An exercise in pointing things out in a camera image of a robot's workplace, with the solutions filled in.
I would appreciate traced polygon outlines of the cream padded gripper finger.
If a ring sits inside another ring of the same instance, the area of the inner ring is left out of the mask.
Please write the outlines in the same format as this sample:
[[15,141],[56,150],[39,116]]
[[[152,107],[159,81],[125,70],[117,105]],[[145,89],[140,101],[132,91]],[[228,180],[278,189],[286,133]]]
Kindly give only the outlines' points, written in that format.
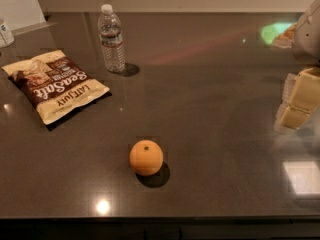
[[289,73],[284,82],[282,103],[274,130],[288,133],[299,129],[320,106],[320,68],[310,67]]

